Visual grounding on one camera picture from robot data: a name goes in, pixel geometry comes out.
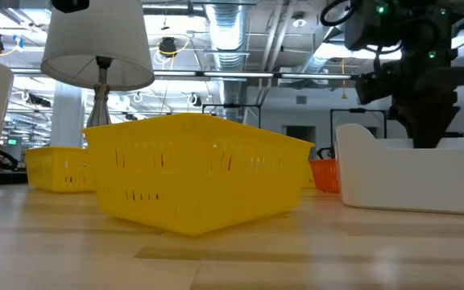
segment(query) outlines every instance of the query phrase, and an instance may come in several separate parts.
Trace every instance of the ceiling light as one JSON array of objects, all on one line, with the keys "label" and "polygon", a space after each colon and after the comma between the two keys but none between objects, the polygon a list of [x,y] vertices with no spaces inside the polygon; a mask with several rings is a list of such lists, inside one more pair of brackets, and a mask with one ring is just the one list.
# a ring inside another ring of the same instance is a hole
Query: ceiling light
[{"label": "ceiling light", "polygon": [[294,27],[303,27],[307,21],[304,19],[305,13],[304,12],[296,12],[293,16],[293,26]]},{"label": "ceiling light", "polygon": [[451,46],[452,49],[460,48],[463,45],[464,45],[464,35],[458,35],[452,38],[452,46]]},{"label": "ceiling light", "polygon": [[204,72],[206,77],[273,77],[269,72]]},{"label": "ceiling light", "polygon": [[304,74],[304,73],[283,73],[282,78],[288,79],[307,79],[307,80],[349,80],[351,76],[338,74]]},{"label": "ceiling light", "polygon": [[[384,48],[384,51],[395,49],[394,47]],[[352,52],[345,48],[345,46],[341,44],[333,44],[333,43],[322,43],[320,47],[314,52],[315,57],[320,57],[324,59],[331,59],[331,58],[357,58],[357,59],[364,59],[364,60],[373,60],[375,58],[375,54],[373,52],[369,52],[366,49],[362,49],[360,51]],[[381,60],[399,60],[402,57],[402,53],[400,51],[393,52],[390,54],[381,55]]]},{"label": "ceiling light", "polygon": [[43,137],[49,137],[49,134],[43,133],[43,132],[39,132],[39,131],[37,131],[37,130],[33,130],[33,134],[35,134],[35,135],[40,135],[40,136],[43,136]]},{"label": "ceiling light", "polygon": [[186,72],[186,71],[155,71],[157,77],[194,77],[197,74],[195,72]]},{"label": "ceiling light", "polygon": [[26,74],[42,74],[40,68],[12,68],[14,74],[26,73]]}]

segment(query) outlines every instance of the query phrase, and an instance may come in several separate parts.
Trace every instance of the black cable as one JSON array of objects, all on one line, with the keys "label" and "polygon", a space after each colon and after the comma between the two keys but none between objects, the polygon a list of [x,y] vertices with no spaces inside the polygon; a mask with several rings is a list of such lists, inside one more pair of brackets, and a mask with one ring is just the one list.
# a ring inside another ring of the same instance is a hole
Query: black cable
[{"label": "black cable", "polygon": [[380,55],[381,55],[382,50],[383,50],[383,47],[378,46],[377,50],[375,51],[374,72],[376,76],[378,76],[380,73]]},{"label": "black cable", "polygon": [[[380,55],[387,55],[387,54],[391,54],[393,52],[398,52],[400,49],[402,49],[402,47],[404,46],[404,43],[403,42],[400,42],[399,46],[392,49],[392,50],[387,50],[387,51],[380,51],[379,54]],[[369,47],[365,47],[364,48],[365,50],[369,51],[369,52],[373,52],[373,53],[377,53],[377,51],[379,49],[373,49],[373,48],[369,48]]]},{"label": "black cable", "polygon": [[342,23],[344,23],[346,20],[348,20],[350,17],[352,17],[352,15],[354,14],[354,12],[358,9],[358,7],[360,6],[360,2],[362,0],[352,0],[350,2],[351,6],[349,6],[347,8],[348,12],[345,14],[345,16],[343,16],[341,19],[339,20],[336,20],[336,21],[328,21],[325,19],[325,17],[327,16],[327,14],[333,9],[335,8],[336,6],[338,6],[339,4],[341,3],[344,3],[344,2],[347,2],[349,0],[334,0],[332,1],[329,5],[327,5],[322,11],[321,11],[321,14],[320,14],[320,22],[321,24],[323,24],[324,26],[327,26],[327,27],[334,27],[334,26],[337,26],[337,25],[340,25]]}]

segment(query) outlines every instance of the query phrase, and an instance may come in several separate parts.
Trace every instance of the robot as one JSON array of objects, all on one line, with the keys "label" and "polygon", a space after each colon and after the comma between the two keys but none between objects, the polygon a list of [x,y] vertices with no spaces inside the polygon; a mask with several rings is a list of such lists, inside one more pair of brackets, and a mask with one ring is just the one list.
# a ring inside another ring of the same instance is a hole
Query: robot
[{"label": "robot", "polygon": [[[350,0],[344,16],[326,15],[349,0],[331,2],[320,15],[325,26],[344,24],[345,46],[375,53],[374,72],[358,76],[359,103],[391,95],[389,118],[401,123],[415,148],[435,148],[459,111],[455,89],[464,85],[464,67],[451,67],[453,24],[464,18],[436,0]],[[402,52],[381,64],[380,55]]]}]

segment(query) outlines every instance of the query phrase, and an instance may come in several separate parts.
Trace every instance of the basket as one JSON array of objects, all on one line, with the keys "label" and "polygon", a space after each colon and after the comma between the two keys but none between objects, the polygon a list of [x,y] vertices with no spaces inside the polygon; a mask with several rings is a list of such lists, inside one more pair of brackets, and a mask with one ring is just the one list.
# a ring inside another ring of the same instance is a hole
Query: basket
[{"label": "basket", "polygon": [[327,193],[339,193],[338,170],[335,159],[310,160],[316,189]]},{"label": "basket", "polygon": [[312,147],[203,114],[83,132],[103,212],[188,235],[296,207]]},{"label": "basket", "polygon": [[28,184],[58,193],[94,191],[89,151],[45,147],[26,151]]},{"label": "basket", "polygon": [[314,189],[316,185],[314,184],[313,169],[308,166],[307,174],[304,176],[304,189]]}]

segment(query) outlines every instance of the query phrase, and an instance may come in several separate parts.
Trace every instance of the table surface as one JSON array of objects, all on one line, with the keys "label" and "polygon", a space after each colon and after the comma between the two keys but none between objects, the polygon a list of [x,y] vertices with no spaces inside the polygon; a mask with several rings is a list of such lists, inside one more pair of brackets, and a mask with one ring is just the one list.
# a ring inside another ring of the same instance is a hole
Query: table surface
[{"label": "table surface", "polygon": [[461,288],[460,215],[305,191],[292,212],[187,238],[108,217],[94,194],[0,187],[0,289]]}]

